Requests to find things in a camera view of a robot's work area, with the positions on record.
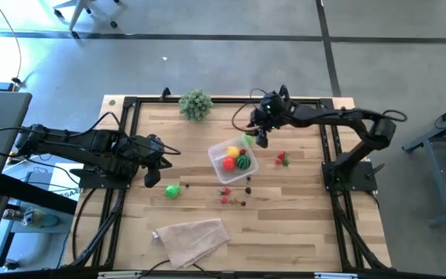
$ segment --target chair wheel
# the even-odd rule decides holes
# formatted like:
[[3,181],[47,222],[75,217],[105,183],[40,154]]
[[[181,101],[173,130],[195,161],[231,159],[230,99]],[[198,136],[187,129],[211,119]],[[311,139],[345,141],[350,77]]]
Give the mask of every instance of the chair wheel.
[[57,9],[54,10],[54,15],[59,17],[59,18],[63,17],[63,14],[60,11],[58,11]]

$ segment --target wooden table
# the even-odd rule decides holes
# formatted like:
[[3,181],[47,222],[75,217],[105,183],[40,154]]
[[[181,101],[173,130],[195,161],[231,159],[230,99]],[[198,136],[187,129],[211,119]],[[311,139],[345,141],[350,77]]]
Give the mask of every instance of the wooden table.
[[[106,95],[101,115],[111,111],[119,117],[124,97]],[[111,100],[115,100],[115,105],[109,105]],[[333,98],[333,102],[335,108],[354,107],[352,98]],[[324,158],[318,126],[305,129],[284,126],[269,133],[267,149],[253,147],[259,170],[249,184],[252,194],[244,192],[246,181],[230,184],[232,198],[246,201],[247,205],[220,203],[218,190],[223,185],[218,182],[211,166],[208,148],[242,135],[232,128],[230,122],[239,106],[215,105],[206,121],[192,123],[180,115],[178,104],[142,105],[138,133],[144,136],[154,133],[166,145],[180,150],[182,155],[166,156],[173,167],[161,171],[162,179],[154,188],[143,186],[145,171],[139,170],[125,199],[116,250],[116,270],[145,270],[168,259],[164,248],[152,243],[154,229],[214,218],[223,220],[231,240],[197,262],[206,270],[341,270],[331,200],[322,181],[320,164]],[[247,124],[252,109],[249,105],[237,115],[235,122],[238,126]],[[117,125],[107,117],[99,128],[117,129]],[[350,150],[359,141],[353,130],[346,127],[338,127],[338,130],[343,150]],[[330,148],[335,159],[335,151]],[[289,167],[276,167],[274,163],[281,150],[290,155]],[[171,184],[182,186],[177,199],[164,196],[165,187]],[[79,206],[86,194],[87,191],[81,195]],[[105,191],[97,190],[84,207],[77,230],[78,253],[98,229],[104,195]],[[352,192],[352,202],[359,233],[377,257],[389,266],[376,203],[364,192]],[[346,243],[349,259],[354,263],[352,242],[348,236]],[[103,258],[108,244],[109,235],[105,237]],[[71,260],[69,241],[64,263]],[[158,270],[171,268],[164,264]]]

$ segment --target toy lemon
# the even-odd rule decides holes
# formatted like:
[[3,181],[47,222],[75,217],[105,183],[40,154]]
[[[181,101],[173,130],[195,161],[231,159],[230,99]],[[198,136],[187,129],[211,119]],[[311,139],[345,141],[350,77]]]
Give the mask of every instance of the toy lemon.
[[231,157],[231,158],[237,158],[238,155],[240,155],[240,150],[235,147],[235,146],[230,146],[227,150],[226,150],[226,154]]

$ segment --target red cherry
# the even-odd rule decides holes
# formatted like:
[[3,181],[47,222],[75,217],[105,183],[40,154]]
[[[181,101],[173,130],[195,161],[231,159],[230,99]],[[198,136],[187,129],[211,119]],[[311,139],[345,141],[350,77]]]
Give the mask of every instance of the red cherry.
[[235,169],[235,159],[226,157],[221,165],[226,171],[233,171]]

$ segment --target toy watermelon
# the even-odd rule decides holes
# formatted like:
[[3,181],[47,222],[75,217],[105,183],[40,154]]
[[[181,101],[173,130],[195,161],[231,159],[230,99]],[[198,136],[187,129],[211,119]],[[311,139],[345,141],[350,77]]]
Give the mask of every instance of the toy watermelon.
[[251,166],[251,160],[246,155],[237,157],[237,167],[241,170],[247,170]]

